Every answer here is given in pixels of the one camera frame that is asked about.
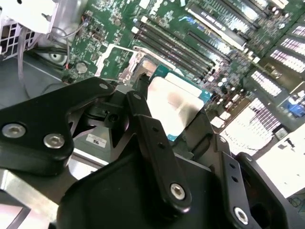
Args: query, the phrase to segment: black metal bracket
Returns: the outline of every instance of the black metal bracket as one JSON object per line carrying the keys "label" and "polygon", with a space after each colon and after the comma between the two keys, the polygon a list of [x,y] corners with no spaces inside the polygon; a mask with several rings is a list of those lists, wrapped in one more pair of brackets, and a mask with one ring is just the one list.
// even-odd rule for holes
{"label": "black metal bracket", "polygon": [[[191,207],[191,192],[163,127],[151,117],[146,99],[135,91],[114,92],[111,85],[93,77],[1,110],[0,123],[2,128],[16,123],[26,130],[18,138],[0,135],[0,167],[39,176],[62,172],[73,152],[73,139],[95,126],[112,128],[114,159],[136,136],[161,207],[171,215],[186,213]],[[44,137],[53,133],[64,139],[61,147],[50,148],[44,143]],[[174,195],[172,184],[183,189],[183,198]]]}
{"label": "black metal bracket", "polygon": [[[0,167],[37,175],[62,172],[74,149],[69,123],[74,129],[88,106],[105,100],[113,91],[108,83],[93,77],[1,110]],[[24,135],[7,137],[4,128],[8,124],[21,125]],[[7,131],[14,135],[20,130]],[[44,137],[49,134],[61,135],[64,145],[46,147]]]}
{"label": "black metal bracket", "polygon": [[241,166],[252,214],[262,228],[301,229],[304,221],[284,198],[257,162],[246,153],[236,160]]}

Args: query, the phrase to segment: sticker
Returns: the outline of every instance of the sticker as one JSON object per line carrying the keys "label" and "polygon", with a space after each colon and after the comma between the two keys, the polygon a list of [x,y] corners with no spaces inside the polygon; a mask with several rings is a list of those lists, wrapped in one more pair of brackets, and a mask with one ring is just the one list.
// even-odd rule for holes
{"label": "sticker", "polygon": [[141,0],[139,6],[141,6],[143,9],[147,9],[149,2],[150,0]]}
{"label": "sticker", "polygon": [[100,138],[98,136],[92,135],[92,134],[88,134],[87,138],[86,138],[87,142],[91,142],[97,146],[100,146],[102,148],[106,147],[106,143],[107,141],[103,138]]}

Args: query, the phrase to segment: cable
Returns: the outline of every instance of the cable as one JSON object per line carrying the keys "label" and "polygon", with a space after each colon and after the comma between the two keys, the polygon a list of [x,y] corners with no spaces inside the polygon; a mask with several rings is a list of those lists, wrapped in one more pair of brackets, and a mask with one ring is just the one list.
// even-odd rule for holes
{"label": "cable", "polygon": [[56,38],[61,38],[61,39],[67,39],[67,38],[69,38],[69,37],[71,37],[71,36],[73,36],[73,35],[75,35],[75,34],[77,34],[83,27],[85,27],[86,26],[86,24],[84,24],[84,23],[82,23],[75,31],[73,31],[73,32],[71,32],[71,33],[69,33],[69,34],[65,34],[65,36],[58,36],[58,35],[55,35],[55,37]]}
{"label": "cable", "polygon": [[29,56],[33,57],[34,59],[39,60],[39,61],[43,62],[44,64],[54,68],[55,70],[58,70],[58,71],[62,71],[63,70],[63,66],[55,64],[54,62],[45,59],[44,57],[38,55],[37,53],[35,53],[33,51],[29,51],[29,52],[27,52],[27,54]]}
{"label": "cable", "polygon": [[[61,38],[61,39],[67,39],[67,38],[69,38],[69,37],[71,37],[71,36],[77,34],[83,27],[87,27],[87,26],[89,25],[89,21],[90,21],[89,18],[84,19],[84,18],[82,17],[81,19],[82,19],[82,23],[81,23],[81,25],[80,25],[75,31],[73,31],[73,32],[71,32],[71,33],[69,33],[69,34],[64,33],[64,34],[65,34],[64,36],[59,36],[59,35],[56,34],[55,37],[56,37],[56,38]],[[53,28],[62,31],[62,29],[60,29],[60,28],[58,28],[58,27],[53,27]]]}
{"label": "cable", "polygon": [[19,226],[24,222],[26,217],[29,215],[31,210],[29,208],[22,208],[18,215],[15,217],[12,223],[6,229],[18,229]]}
{"label": "cable", "polygon": [[24,93],[28,99],[30,99],[30,95],[28,93],[28,90],[25,86],[24,82],[24,74],[23,74],[23,53],[25,50],[25,43],[26,43],[26,36],[28,33],[28,29],[26,27],[22,27],[19,39],[18,39],[18,47],[17,47],[17,60],[18,60],[18,78],[19,82],[24,90]]}
{"label": "cable", "polygon": [[[61,29],[61,28],[58,28],[58,27],[53,27],[53,29],[56,29],[56,30],[59,30],[61,31],[63,34],[65,34],[67,36],[67,33],[65,32],[65,30]],[[62,37],[57,37],[56,34],[50,34],[52,36],[55,36],[56,38],[62,38]],[[66,39],[66,42],[67,42],[67,62],[66,62],[66,68],[68,69],[69,67],[69,61],[70,61],[70,46],[69,46],[69,41],[68,41],[68,38],[65,38]]]}
{"label": "cable", "polygon": [[39,39],[41,38],[41,37],[43,37],[43,33],[41,33],[41,34],[39,34],[39,36],[36,38],[36,40],[31,44],[31,46],[29,46],[26,50],[31,50],[31,49],[33,49],[34,47],[35,47],[35,45],[38,43],[38,41],[39,41]]}
{"label": "cable", "polygon": [[62,48],[55,47],[36,47],[32,51],[37,53],[48,53],[48,54],[58,54],[58,55],[67,55],[67,50]]}

